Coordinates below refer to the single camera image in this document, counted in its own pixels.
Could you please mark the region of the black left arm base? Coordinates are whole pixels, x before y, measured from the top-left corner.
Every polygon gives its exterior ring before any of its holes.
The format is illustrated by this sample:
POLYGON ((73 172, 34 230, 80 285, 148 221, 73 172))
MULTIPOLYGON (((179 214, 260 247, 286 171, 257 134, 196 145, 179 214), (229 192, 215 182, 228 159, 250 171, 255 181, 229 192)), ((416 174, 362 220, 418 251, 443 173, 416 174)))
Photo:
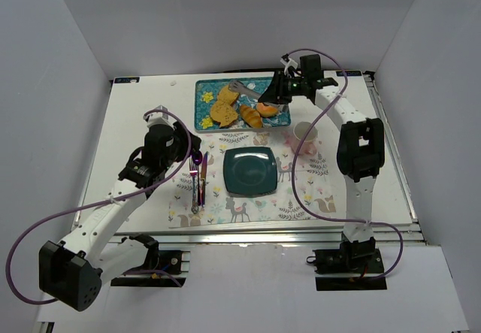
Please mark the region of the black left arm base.
POLYGON ((119 242, 140 243, 146 251, 144 262, 127 270, 127 274, 110 282, 117 287, 174 287, 181 288, 189 271, 190 252, 162 248, 150 236, 124 237, 119 242))

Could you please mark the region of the silver metal tongs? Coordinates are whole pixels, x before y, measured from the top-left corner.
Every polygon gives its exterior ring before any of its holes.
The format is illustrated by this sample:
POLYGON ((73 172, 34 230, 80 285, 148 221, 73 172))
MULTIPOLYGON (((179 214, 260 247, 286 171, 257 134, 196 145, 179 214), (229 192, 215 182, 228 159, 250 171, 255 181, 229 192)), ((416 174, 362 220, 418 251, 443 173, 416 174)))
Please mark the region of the silver metal tongs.
MULTIPOLYGON (((247 86, 245 86, 243 83, 241 83, 239 80, 231 80, 228 84, 228 88, 233 91, 237 92, 241 95, 246 95, 247 97, 254 98, 256 101, 259 100, 261 97, 261 93, 258 93, 247 86)), ((285 104, 272 104, 272 103, 265 103, 267 106, 275 107, 277 110, 281 112, 287 112, 289 110, 289 106, 285 104)))

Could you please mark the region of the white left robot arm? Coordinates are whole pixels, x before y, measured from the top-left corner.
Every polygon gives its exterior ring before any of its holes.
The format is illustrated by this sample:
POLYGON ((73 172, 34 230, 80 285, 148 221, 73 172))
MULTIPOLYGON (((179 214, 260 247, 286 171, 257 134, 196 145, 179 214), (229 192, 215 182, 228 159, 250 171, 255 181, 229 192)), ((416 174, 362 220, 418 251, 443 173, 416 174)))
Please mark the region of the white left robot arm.
POLYGON ((148 131, 109 193, 97 207, 58 243, 46 242, 39 252, 40 289, 76 311, 86 310, 101 287, 124 273, 147 274, 160 268, 159 243, 135 233, 109 250, 107 243, 131 214, 143 205, 173 164, 199 152, 201 139, 180 122, 145 118, 148 131))

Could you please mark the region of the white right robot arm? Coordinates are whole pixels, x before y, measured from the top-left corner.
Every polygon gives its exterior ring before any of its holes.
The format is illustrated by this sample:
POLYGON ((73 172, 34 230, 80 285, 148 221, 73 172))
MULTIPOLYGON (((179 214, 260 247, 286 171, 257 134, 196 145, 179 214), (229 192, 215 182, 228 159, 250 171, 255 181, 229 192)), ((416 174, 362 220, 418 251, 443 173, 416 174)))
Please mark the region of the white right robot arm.
POLYGON ((346 184, 346 218, 340 262, 353 268, 375 253, 371 227, 374 184, 385 162, 384 126, 378 118, 369 118, 344 96, 348 76, 341 70, 343 85, 324 75, 321 54, 304 55, 295 62, 288 54, 281 57, 282 72, 274 74, 271 85, 259 98, 269 104, 289 104, 295 96, 304 96, 317 106, 337 127, 340 137, 336 161, 346 184))

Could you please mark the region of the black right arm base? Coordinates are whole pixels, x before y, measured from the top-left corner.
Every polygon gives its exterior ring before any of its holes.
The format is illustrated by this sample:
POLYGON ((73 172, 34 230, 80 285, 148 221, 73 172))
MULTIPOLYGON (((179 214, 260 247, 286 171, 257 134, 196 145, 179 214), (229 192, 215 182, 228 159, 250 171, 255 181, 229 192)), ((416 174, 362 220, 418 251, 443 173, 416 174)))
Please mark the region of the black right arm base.
POLYGON ((384 264, 379 249, 371 256, 349 259, 341 248, 314 250, 306 263, 314 268, 318 292, 387 290, 384 264))

